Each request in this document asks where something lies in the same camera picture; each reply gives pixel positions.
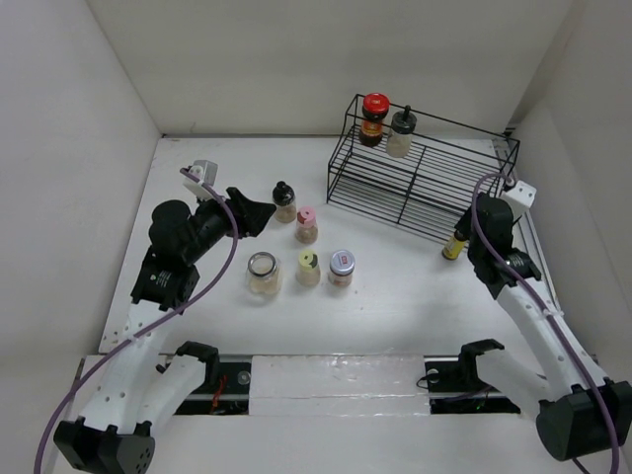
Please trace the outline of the yellow oil bottle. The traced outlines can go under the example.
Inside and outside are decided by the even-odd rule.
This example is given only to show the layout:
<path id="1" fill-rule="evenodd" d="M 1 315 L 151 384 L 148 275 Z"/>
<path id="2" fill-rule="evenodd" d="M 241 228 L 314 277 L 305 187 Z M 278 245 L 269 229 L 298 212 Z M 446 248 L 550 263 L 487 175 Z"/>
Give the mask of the yellow oil bottle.
<path id="1" fill-rule="evenodd" d="M 450 261 L 456 260 L 467 242 L 468 237 L 460 230 L 455 229 L 441 250 L 442 256 Z"/>

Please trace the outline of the black cap seasoning jar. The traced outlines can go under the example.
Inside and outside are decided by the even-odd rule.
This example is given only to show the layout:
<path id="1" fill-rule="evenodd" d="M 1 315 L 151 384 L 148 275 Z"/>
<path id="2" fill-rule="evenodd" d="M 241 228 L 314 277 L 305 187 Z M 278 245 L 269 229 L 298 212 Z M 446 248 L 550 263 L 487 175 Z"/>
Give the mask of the black cap seasoning jar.
<path id="1" fill-rule="evenodd" d="M 393 115 L 386 142 L 386 152 L 389 156 L 403 158 L 408 154 L 416 124 L 417 118 L 412 113 L 410 105 Z"/>

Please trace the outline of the red cap sauce bottle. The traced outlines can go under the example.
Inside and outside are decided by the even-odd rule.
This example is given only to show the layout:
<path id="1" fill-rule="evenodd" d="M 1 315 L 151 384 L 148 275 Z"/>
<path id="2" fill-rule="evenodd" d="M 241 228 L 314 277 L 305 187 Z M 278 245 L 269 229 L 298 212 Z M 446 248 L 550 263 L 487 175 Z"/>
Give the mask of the red cap sauce bottle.
<path id="1" fill-rule="evenodd" d="M 384 94 L 371 93 L 364 96 L 361 106 L 362 122 L 358 133 L 361 144 L 375 147 L 381 142 L 383 121 L 389 109 L 390 101 Z"/>

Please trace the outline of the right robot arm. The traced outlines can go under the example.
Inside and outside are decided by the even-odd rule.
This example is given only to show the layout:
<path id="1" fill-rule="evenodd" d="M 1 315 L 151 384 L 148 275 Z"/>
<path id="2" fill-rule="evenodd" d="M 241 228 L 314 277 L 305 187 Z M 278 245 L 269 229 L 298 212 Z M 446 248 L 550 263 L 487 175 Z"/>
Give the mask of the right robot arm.
<path id="1" fill-rule="evenodd" d="M 503 344 L 486 339 L 463 345 L 457 360 L 429 369 L 422 380 L 428 390 L 446 393 L 445 403 L 496 390 L 534 421 L 554 459 L 577 462 L 610 451 L 610 470 L 617 472 L 631 428 L 631 385 L 612 380 L 585 353 L 549 300 L 539 268 L 514 246 L 514 222 L 507 197 L 476 190 L 459 224 L 469 228 L 467 257 L 477 279 L 512 318 L 542 371 L 529 370 Z"/>

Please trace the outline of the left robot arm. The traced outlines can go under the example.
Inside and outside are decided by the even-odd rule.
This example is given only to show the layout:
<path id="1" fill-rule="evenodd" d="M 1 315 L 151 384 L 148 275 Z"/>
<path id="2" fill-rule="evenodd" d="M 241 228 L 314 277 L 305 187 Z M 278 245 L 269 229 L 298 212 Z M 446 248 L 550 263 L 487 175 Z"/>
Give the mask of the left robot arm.
<path id="1" fill-rule="evenodd" d="M 53 441 L 68 463 L 87 473 L 144 473 L 155 437 L 195 390 L 209 391 L 220 377 L 217 348 L 184 342 L 172 361 L 160 352 L 198 284 L 197 261 L 219 240 L 256 237 L 276 208 L 237 189 L 219 203 L 191 210 L 180 200 L 152 212 L 150 246 L 131 292 L 123 329 L 125 347 L 107 361 L 103 377 L 76 421 L 62 421 Z"/>

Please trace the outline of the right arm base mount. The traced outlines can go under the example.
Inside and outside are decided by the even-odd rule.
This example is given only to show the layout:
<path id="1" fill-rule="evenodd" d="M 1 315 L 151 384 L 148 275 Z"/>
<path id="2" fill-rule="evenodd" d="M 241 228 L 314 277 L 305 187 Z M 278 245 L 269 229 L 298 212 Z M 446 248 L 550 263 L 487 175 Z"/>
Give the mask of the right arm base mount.
<path id="1" fill-rule="evenodd" d="M 520 408 L 478 377 L 476 358 L 505 347 L 496 340 L 467 343 L 458 355 L 425 358 L 416 386 L 430 395 L 432 415 L 520 414 Z"/>

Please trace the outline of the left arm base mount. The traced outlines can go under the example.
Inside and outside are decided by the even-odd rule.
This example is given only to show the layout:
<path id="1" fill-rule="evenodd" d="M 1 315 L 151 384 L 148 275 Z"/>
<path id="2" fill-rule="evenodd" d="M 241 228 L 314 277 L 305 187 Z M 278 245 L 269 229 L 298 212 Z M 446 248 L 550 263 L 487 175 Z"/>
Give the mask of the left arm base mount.
<path id="1" fill-rule="evenodd" d="M 218 380 L 199 388 L 180 404 L 177 416 L 241 416 L 249 413 L 252 361 L 228 359 L 220 363 Z"/>

